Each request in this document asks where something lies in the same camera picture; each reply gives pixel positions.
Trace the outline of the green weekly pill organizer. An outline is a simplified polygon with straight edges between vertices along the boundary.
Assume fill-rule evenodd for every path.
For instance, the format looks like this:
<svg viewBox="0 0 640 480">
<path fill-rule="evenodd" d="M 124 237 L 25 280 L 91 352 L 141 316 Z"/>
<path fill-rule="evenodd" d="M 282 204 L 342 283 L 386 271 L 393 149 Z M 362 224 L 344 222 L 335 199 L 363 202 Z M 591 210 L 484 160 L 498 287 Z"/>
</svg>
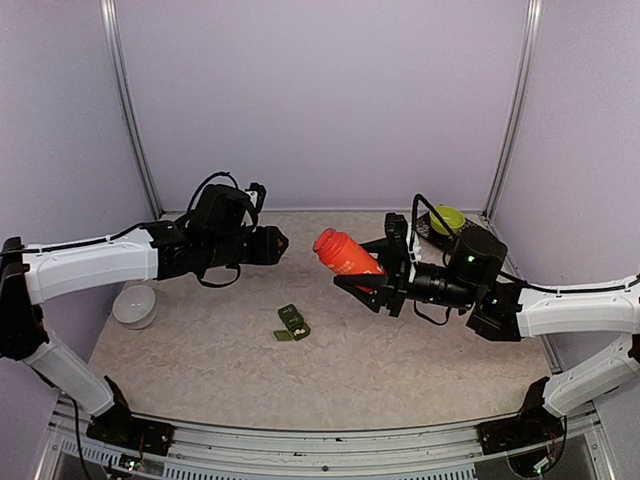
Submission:
<svg viewBox="0 0 640 480">
<path fill-rule="evenodd" d="M 281 307 L 278 310 L 278 317 L 282 321 L 284 328 L 273 331 L 277 341 L 300 341 L 310 335 L 311 328 L 295 305 L 289 304 Z M 294 331 L 299 328 L 304 328 L 306 333 L 296 335 Z"/>
</svg>

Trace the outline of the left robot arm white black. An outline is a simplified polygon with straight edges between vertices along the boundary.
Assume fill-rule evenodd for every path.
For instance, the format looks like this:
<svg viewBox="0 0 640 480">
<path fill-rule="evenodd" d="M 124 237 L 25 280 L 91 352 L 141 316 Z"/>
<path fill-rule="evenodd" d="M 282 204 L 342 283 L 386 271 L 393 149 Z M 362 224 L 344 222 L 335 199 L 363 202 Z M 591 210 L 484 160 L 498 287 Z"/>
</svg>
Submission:
<svg viewBox="0 0 640 480">
<path fill-rule="evenodd" d="M 212 268 L 279 263 L 289 245 L 276 226 L 262 226 L 265 188 L 199 188 L 197 202 L 175 220 L 136 224 L 104 237 L 26 246 L 18 237 L 1 250 L 1 355 L 22 362 L 75 400 L 121 445 L 140 434 L 117 386 L 44 326 L 42 304 L 76 291 L 127 281 L 163 281 Z"/>
</svg>

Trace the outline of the orange pill bottle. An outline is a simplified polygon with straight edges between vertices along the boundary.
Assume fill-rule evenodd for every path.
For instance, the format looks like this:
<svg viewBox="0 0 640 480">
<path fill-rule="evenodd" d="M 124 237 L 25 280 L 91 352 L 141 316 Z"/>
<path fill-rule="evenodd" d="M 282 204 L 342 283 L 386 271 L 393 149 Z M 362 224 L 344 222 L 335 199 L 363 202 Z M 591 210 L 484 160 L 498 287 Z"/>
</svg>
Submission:
<svg viewBox="0 0 640 480">
<path fill-rule="evenodd" d="M 384 276 L 378 261 L 347 233 L 328 228 L 313 245 L 319 261 L 336 276 Z"/>
</svg>

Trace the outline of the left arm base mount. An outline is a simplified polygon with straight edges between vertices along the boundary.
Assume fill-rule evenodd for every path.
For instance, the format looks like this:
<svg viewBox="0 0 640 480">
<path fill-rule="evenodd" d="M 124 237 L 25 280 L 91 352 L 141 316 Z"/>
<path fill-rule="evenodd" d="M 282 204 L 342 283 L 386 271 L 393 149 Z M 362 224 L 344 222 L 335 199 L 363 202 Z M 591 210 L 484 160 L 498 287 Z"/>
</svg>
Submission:
<svg viewBox="0 0 640 480">
<path fill-rule="evenodd" d="M 88 438 L 142 454 L 167 456 L 174 427 L 165 422 L 131 415 L 93 418 L 86 430 Z"/>
</svg>

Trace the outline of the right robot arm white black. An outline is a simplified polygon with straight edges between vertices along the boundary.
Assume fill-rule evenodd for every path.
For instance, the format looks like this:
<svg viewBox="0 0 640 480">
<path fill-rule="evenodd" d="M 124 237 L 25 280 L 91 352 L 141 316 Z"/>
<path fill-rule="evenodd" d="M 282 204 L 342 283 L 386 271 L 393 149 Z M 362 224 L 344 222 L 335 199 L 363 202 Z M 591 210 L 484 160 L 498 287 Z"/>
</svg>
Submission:
<svg viewBox="0 0 640 480">
<path fill-rule="evenodd" d="M 533 383 L 511 433 L 523 444 L 546 432 L 551 418 L 639 376 L 639 279 L 609 284 L 541 287 L 508 280 L 501 267 L 506 247 L 491 233 L 460 235 L 449 263 L 422 263 L 412 241 L 390 230 L 382 239 L 355 243 L 341 234 L 336 259 L 325 264 L 337 286 L 374 312 L 398 316 L 404 303 L 439 305 L 470 315 L 467 325 L 491 341 L 519 341 L 567 332 L 616 332 L 601 352 L 568 371 Z"/>
</svg>

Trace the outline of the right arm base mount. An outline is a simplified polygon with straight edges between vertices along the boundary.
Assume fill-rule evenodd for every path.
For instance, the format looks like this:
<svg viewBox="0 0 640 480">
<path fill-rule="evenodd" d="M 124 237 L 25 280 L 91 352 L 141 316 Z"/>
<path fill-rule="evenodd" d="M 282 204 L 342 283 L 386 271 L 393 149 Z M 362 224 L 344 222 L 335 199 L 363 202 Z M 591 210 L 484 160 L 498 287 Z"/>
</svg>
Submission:
<svg viewBox="0 0 640 480">
<path fill-rule="evenodd" d="M 564 435 L 564 422 L 553 415 L 516 415 L 477 426 L 484 455 L 528 447 Z"/>
</svg>

